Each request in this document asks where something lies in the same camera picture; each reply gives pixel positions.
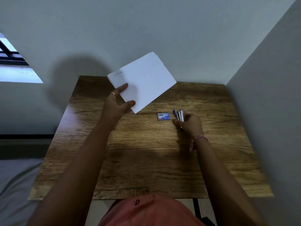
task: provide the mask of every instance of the right hand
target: right hand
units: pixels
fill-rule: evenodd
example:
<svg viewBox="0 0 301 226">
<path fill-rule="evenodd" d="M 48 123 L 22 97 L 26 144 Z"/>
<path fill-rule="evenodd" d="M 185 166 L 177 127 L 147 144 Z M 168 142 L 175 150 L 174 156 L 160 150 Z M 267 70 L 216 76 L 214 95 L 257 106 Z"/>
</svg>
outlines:
<svg viewBox="0 0 301 226">
<path fill-rule="evenodd" d="M 197 136 L 203 136 L 203 127 L 201 119 L 194 113 L 186 114 L 185 121 L 174 120 L 174 124 L 178 127 L 182 127 L 192 139 Z"/>
</svg>

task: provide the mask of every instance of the wood grain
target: wood grain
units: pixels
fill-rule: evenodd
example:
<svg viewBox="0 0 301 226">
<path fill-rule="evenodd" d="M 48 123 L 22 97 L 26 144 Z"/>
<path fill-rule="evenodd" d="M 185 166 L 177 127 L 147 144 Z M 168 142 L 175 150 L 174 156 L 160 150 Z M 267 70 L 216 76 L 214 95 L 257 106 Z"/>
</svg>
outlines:
<svg viewBox="0 0 301 226">
<path fill-rule="evenodd" d="M 73 160 L 98 122 L 113 90 L 106 77 L 80 76 L 47 151 L 29 199 L 42 199 Z M 224 85 L 178 82 L 137 114 L 122 117 L 107 143 L 93 199 L 123 199 L 151 192 L 207 198 L 196 153 L 186 134 L 157 113 L 173 109 L 199 115 L 218 156 L 251 197 L 273 196 L 260 171 Z"/>
</svg>

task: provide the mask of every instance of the paper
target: paper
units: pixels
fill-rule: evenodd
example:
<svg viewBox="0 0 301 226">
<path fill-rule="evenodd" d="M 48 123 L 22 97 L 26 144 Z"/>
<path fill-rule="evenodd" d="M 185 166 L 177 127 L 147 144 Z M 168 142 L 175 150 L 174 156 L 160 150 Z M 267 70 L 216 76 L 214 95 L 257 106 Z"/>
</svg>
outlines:
<svg viewBox="0 0 301 226">
<path fill-rule="evenodd" d="M 153 52 L 109 74 L 108 79 L 115 88 L 124 83 L 129 84 L 120 95 L 125 102 L 136 101 L 136 105 L 132 107 L 134 113 L 142 110 L 176 83 Z"/>
</svg>

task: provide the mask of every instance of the wall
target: wall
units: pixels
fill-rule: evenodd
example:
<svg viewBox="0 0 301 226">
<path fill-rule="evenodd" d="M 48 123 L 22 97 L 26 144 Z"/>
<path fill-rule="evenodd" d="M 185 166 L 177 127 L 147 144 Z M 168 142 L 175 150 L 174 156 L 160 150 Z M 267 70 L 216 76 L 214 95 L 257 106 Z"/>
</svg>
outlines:
<svg viewBox="0 0 301 226">
<path fill-rule="evenodd" d="M 227 83 L 294 0 L 1 0 L 43 84 L 0 83 L 0 134 L 53 134 L 77 78 L 154 51 L 177 81 Z"/>
<path fill-rule="evenodd" d="M 286 225 L 301 224 L 300 38 L 297 0 L 227 84 Z"/>
</svg>

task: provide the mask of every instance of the pink bracelet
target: pink bracelet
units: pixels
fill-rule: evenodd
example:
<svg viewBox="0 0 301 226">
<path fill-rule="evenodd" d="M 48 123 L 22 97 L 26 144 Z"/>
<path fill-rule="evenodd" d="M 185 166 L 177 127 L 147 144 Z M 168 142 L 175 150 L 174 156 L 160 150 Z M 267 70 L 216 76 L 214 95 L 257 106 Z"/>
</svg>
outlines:
<svg viewBox="0 0 301 226">
<path fill-rule="evenodd" d="M 206 140 L 208 140 L 208 138 L 206 136 L 204 136 L 204 135 L 200 135 L 200 136 L 194 137 L 193 138 L 193 145 L 192 145 L 192 147 L 189 148 L 189 150 L 191 152 L 197 149 L 197 146 L 195 145 L 195 142 L 196 142 L 197 139 L 200 139 L 200 138 L 205 138 Z"/>
</svg>

